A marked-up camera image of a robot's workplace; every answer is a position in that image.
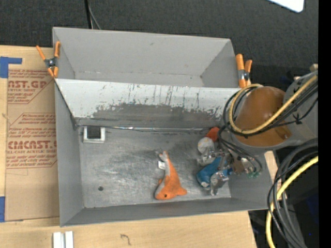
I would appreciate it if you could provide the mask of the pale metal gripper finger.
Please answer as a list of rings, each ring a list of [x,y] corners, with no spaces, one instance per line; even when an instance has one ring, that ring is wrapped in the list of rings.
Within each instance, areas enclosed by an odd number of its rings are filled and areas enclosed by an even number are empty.
[[[212,196],[217,195],[218,190],[229,181],[228,176],[223,173],[214,173],[210,178],[210,193]]]
[[[217,158],[220,160],[216,161],[216,165],[220,165],[223,158],[227,157],[229,152],[224,151],[205,151],[198,159],[197,163],[199,165],[209,165],[212,164]]]

